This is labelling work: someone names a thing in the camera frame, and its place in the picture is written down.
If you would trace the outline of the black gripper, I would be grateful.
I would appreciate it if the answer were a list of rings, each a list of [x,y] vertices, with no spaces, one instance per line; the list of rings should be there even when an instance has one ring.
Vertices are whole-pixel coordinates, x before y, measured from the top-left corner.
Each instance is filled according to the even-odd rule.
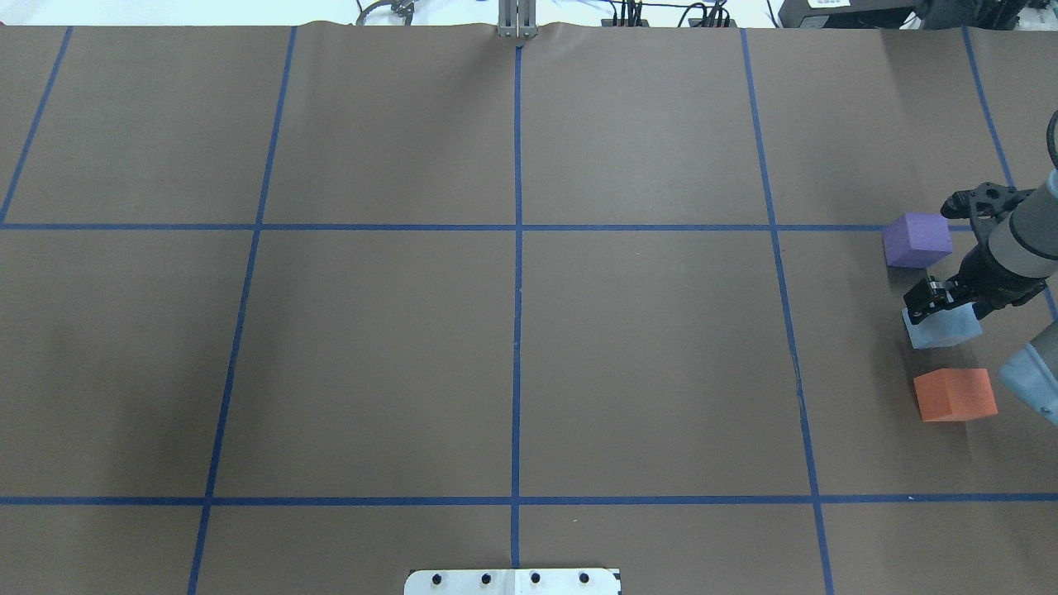
[[[960,263],[950,281],[923,278],[904,295],[904,309],[911,323],[922,323],[930,315],[959,307],[957,301],[974,305],[975,319],[982,320],[1005,307],[1020,307],[1042,293],[1044,278],[1013,274],[995,260],[987,247],[975,247]]]

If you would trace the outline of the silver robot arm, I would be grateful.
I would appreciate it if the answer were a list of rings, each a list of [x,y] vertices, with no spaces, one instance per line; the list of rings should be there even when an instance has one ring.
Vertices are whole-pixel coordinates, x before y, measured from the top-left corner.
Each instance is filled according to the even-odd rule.
[[[991,313],[1027,305],[1057,270],[1056,112],[1047,123],[1053,169],[1039,188],[982,183],[944,203],[945,219],[968,220],[975,247],[955,275],[927,275],[904,295],[904,328],[918,350],[956,346],[981,333]],[[1056,321],[1001,366],[1000,381],[1021,403],[1056,425]]]

